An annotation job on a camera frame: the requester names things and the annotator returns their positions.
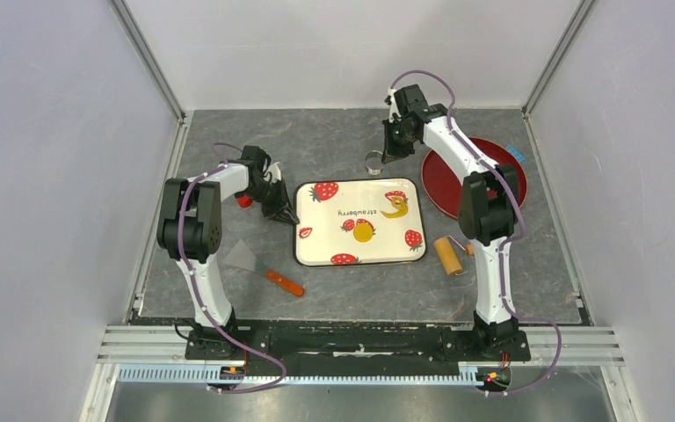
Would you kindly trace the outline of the yellow dough piece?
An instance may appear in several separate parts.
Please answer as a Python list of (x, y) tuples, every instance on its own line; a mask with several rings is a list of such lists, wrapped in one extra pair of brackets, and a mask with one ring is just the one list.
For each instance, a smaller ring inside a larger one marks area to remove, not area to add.
[(353, 237), (357, 242), (367, 243), (375, 235), (374, 226), (367, 220), (357, 220), (352, 230)]

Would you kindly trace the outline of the white strawberry print tray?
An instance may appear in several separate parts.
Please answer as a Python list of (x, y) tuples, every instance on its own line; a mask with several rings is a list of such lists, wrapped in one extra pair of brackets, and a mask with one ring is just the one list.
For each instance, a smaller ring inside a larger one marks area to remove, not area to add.
[[(388, 197), (408, 201), (408, 214), (388, 219)], [(419, 261), (426, 253), (426, 236), (418, 189), (408, 178), (308, 182), (294, 194), (300, 223), (295, 228), (294, 259), (307, 267), (367, 266)], [(357, 220), (375, 229), (367, 243), (357, 242)]]

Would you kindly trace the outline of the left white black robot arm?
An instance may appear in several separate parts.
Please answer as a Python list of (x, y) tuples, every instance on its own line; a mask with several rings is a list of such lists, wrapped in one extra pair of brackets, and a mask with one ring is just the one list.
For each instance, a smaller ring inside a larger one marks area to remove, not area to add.
[(180, 268), (190, 291), (194, 319), (188, 339), (221, 359), (241, 345), (235, 311), (222, 285), (217, 252), (223, 235), (221, 204), (235, 197), (252, 200), (265, 219), (299, 223), (280, 168), (258, 146), (193, 178), (169, 178), (162, 188), (156, 241)]

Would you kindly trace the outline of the wooden dough roller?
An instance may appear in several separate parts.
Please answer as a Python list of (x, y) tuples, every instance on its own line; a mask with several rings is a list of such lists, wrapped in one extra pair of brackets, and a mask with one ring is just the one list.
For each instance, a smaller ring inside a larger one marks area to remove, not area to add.
[(459, 276), (469, 269), (469, 260), (475, 255), (471, 243), (463, 243), (453, 236), (443, 236), (433, 242), (433, 248), (447, 276)]

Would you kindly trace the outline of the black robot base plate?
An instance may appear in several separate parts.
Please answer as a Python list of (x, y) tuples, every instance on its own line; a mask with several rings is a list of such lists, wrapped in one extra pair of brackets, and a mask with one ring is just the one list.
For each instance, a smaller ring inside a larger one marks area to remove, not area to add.
[(185, 359), (218, 362), (226, 375), (454, 375), (458, 364), (528, 362), (526, 334), (489, 337), (476, 327), (444, 324), (242, 320), (226, 334), (193, 324)]

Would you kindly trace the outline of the orange handled metal scraper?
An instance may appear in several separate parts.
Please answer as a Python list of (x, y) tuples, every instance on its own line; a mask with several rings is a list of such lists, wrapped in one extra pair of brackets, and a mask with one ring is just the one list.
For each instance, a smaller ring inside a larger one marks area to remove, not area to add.
[(262, 275), (270, 282), (296, 297), (302, 297), (305, 294), (304, 287), (273, 270), (259, 259), (243, 240), (236, 243), (223, 262), (227, 265)]

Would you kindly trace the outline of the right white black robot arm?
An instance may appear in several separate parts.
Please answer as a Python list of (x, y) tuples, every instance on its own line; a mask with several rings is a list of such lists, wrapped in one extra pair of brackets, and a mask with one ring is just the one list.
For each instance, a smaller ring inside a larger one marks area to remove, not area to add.
[(477, 300), (472, 345), (484, 359), (494, 359), (519, 331), (513, 314), (510, 249), (519, 222), (518, 174), (485, 155), (466, 136), (449, 110), (427, 102), (416, 85), (388, 89), (389, 115), (382, 122), (381, 160), (387, 164), (414, 153), (423, 143), (452, 171), (461, 186), (457, 222), (475, 254)]

